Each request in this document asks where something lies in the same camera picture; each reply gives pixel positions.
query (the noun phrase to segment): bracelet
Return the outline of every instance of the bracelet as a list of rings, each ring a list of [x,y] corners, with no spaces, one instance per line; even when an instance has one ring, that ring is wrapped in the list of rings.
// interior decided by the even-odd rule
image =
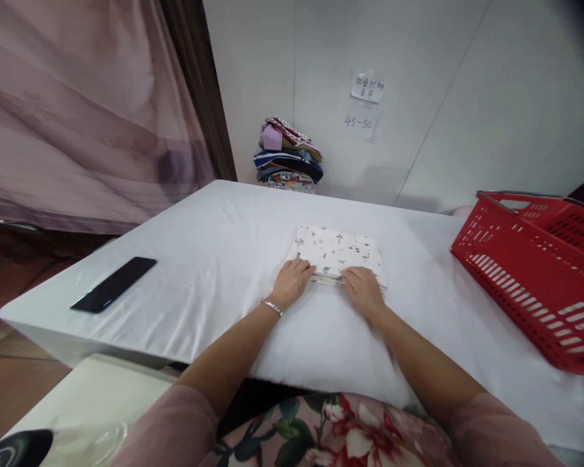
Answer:
[[[279,315],[279,319],[281,319],[281,317],[284,315],[284,312],[281,311],[281,308],[279,308],[277,305],[270,303],[268,300],[266,300],[265,298],[262,298],[260,300],[260,303],[263,303],[265,305],[268,305],[270,308],[274,309],[277,314]]]

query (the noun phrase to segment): hand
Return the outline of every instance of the hand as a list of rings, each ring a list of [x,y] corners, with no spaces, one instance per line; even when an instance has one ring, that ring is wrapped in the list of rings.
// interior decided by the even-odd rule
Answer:
[[[387,309],[378,281],[371,269],[350,267],[341,271],[352,304],[367,320]]]
[[[274,282],[273,293],[267,297],[267,300],[277,305],[282,311],[290,308],[303,295],[315,270],[316,266],[311,266],[309,261],[304,259],[296,258],[286,261]]]

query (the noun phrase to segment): pink curtain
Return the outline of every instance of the pink curtain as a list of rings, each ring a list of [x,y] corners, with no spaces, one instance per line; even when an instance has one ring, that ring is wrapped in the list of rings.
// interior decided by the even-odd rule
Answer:
[[[0,219],[122,234],[214,178],[155,0],[0,1]]]

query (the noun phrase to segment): forearm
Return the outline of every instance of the forearm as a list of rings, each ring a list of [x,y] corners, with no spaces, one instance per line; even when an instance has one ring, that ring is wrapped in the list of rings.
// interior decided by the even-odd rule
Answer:
[[[387,306],[369,317],[420,401],[447,429],[454,409],[486,390]]]
[[[277,312],[260,303],[205,349],[175,384],[197,389],[222,416],[278,321]]]

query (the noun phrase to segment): pink sleeve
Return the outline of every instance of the pink sleeve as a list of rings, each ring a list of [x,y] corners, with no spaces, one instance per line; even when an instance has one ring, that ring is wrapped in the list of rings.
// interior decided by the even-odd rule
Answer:
[[[563,467],[535,428],[490,394],[479,394],[458,408],[449,428],[466,466]]]
[[[198,465],[214,447],[218,423],[199,391],[173,385],[136,422],[112,465]]]

